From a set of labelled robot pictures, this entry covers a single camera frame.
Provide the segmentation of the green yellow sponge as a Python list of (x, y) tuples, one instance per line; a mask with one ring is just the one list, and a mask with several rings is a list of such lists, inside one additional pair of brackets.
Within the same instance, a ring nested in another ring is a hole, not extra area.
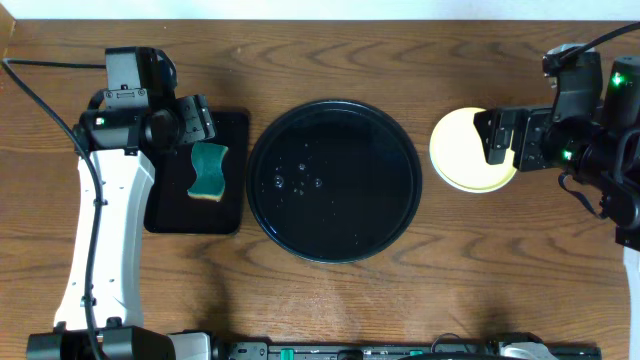
[(191, 152), (196, 178), (187, 194), (194, 199), (220, 202), (226, 188), (222, 165), (228, 148), (224, 145), (198, 142)]

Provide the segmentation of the yellow plate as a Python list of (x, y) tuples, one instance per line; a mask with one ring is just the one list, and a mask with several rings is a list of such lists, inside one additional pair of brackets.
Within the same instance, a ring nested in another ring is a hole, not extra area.
[(431, 163), (449, 185), (469, 193), (489, 193), (507, 185), (515, 176), (514, 152), (505, 160), (489, 165), (484, 157), (481, 137), (473, 124), (483, 108), (466, 107), (446, 114), (436, 124), (429, 142)]

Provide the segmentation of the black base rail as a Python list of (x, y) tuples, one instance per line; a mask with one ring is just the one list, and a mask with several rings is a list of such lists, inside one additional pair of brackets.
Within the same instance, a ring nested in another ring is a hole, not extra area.
[(212, 360), (458, 360), (539, 359), (602, 360), (593, 345), (548, 345), (532, 333), (502, 333), (486, 340), (470, 340), (445, 333), (430, 343), (330, 344), (214, 342)]

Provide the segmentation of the black rectangular tray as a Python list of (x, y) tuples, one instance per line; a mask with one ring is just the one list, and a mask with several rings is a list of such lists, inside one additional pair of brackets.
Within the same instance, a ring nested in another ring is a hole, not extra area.
[(242, 219), (244, 172), (248, 155), (250, 113), (240, 107), (214, 108), (217, 130), (205, 143), (224, 145), (228, 152), (222, 169), (226, 182), (220, 202), (194, 199), (187, 190), (194, 183), (191, 152), (196, 144), (152, 159), (155, 182), (146, 207), (144, 227), (152, 233), (231, 234)]

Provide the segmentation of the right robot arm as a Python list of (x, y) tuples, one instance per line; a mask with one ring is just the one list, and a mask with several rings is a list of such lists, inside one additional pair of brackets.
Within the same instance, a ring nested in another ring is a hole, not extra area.
[(588, 44), (565, 44), (547, 52), (543, 71), (555, 81), (550, 106), (503, 107), (473, 119), (489, 165), (513, 151), (520, 172), (559, 168), (560, 184), (573, 178), (601, 193), (593, 206), (574, 196), (595, 217), (615, 224), (623, 246), (630, 293), (629, 356), (639, 356), (639, 59), (615, 59), (609, 79)]

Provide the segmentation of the black round tray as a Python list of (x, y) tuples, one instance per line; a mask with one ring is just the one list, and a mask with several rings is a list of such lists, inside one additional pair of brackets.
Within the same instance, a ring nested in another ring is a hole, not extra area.
[(279, 116), (257, 140), (247, 200), (268, 237), (321, 263), (374, 256), (409, 227), (422, 171), (408, 134), (362, 102), (313, 101)]

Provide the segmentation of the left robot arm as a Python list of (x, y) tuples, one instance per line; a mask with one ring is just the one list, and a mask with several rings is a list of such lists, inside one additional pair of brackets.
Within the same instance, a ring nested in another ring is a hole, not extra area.
[(211, 359), (206, 332), (144, 327), (140, 252), (155, 181), (153, 156), (215, 135), (202, 95), (176, 97), (161, 50), (110, 48), (107, 86), (68, 133), (80, 157), (81, 204), (71, 271), (49, 333), (28, 338), (29, 359)]

